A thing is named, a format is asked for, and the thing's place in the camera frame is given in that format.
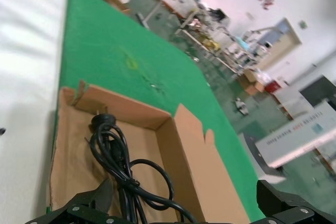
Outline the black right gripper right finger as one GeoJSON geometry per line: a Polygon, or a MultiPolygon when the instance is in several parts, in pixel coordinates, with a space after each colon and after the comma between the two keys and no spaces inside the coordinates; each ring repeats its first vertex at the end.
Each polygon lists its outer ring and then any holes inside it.
{"type": "Polygon", "coordinates": [[[257,182],[256,199],[265,218],[253,224],[335,224],[335,216],[315,208],[299,195],[275,189],[266,180],[257,182]]]}

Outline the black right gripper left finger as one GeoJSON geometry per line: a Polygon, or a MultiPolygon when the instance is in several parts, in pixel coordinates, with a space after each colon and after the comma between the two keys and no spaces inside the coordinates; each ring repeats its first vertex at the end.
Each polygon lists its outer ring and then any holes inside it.
{"type": "Polygon", "coordinates": [[[63,207],[28,223],[126,223],[108,214],[112,192],[112,182],[106,179],[95,190],[78,193],[63,207]]]}

